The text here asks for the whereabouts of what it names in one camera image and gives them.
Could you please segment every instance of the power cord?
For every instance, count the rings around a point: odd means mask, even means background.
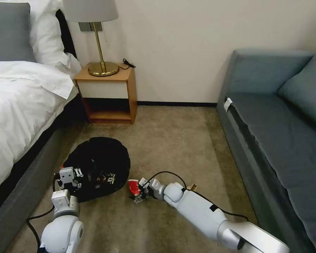
[[[162,174],[162,173],[169,173],[169,174],[175,175],[176,177],[178,177],[183,182],[185,189],[187,188],[185,181],[179,175],[177,175],[176,173],[167,171],[167,170],[161,171],[161,172],[158,172],[158,173],[154,174],[149,180],[147,180],[147,182],[145,184],[143,184],[143,186],[139,186],[139,188],[143,189],[144,186],[146,186],[155,176],[157,176],[159,174]]]
[[[125,68],[119,66],[121,69],[127,70],[127,69],[130,68],[130,67],[131,67],[131,68],[136,68],[135,65],[129,63],[129,62],[127,61],[127,59],[125,59],[125,58],[123,59],[123,63],[124,63],[125,65],[128,65],[128,67],[125,69]]]
[[[139,188],[140,188],[140,189],[143,189],[144,186],[147,185],[155,176],[157,176],[157,175],[159,175],[159,174],[162,174],[162,173],[169,173],[169,174],[175,175],[176,177],[178,177],[178,178],[183,182],[185,189],[187,188],[185,181],[184,181],[179,175],[177,175],[176,173],[170,172],[170,171],[161,171],[161,172],[158,172],[158,173],[154,174],[145,184],[143,184],[143,186],[139,186]],[[207,199],[205,196],[201,195],[200,193],[195,192],[195,191],[193,191],[193,190],[190,190],[190,191],[191,191],[191,192],[194,192],[194,193],[196,193],[196,194],[198,194],[200,197],[206,199],[208,202],[211,202],[214,206],[216,206],[217,208],[219,208],[223,213],[228,214],[228,215],[231,215],[231,216],[241,217],[241,218],[244,218],[246,221],[249,221],[249,219],[248,219],[247,216],[242,215],[242,214],[236,214],[236,213],[227,212],[227,211],[225,211],[224,209],[221,209],[220,207],[218,207],[217,205],[215,205],[212,201],[210,201],[209,199]]]
[[[55,181],[56,181],[56,179],[59,179],[59,178],[60,178],[60,176],[59,176],[58,173],[54,174],[54,177],[53,177],[53,192],[55,191]],[[47,214],[51,213],[54,210],[54,208],[55,207],[53,205],[53,207],[49,211],[47,211],[47,212],[45,212],[43,214],[37,215],[37,216],[29,217],[29,218],[26,219],[26,224],[30,228],[30,230],[33,232],[33,234],[35,236],[35,239],[36,239],[36,242],[38,244],[37,253],[45,252],[45,249],[40,249],[41,241],[40,241],[39,235],[36,232],[35,228],[32,226],[32,224],[30,223],[30,221],[34,220],[34,219],[41,218],[43,216],[46,216]]]

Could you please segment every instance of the white lamp shade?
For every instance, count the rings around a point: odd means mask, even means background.
[[[63,0],[67,20],[104,22],[118,18],[114,0]]]

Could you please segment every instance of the white wall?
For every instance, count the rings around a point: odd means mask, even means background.
[[[316,0],[116,0],[104,23],[105,60],[133,62],[141,101],[216,102],[236,48],[316,50]],[[93,32],[70,22],[83,65],[98,61]]]

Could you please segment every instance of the sofa armrest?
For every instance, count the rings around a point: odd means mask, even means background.
[[[228,92],[276,93],[312,57],[312,53],[300,50],[235,50],[218,102]]]

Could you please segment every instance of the sofa cushion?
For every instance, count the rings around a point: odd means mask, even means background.
[[[316,128],[277,95],[227,96],[288,191],[293,209],[316,247]]]
[[[29,31],[29,4],[0,2],[0,61],[36,62]]]
[[[316,122],[316,55],[279,89],[278,94]]]

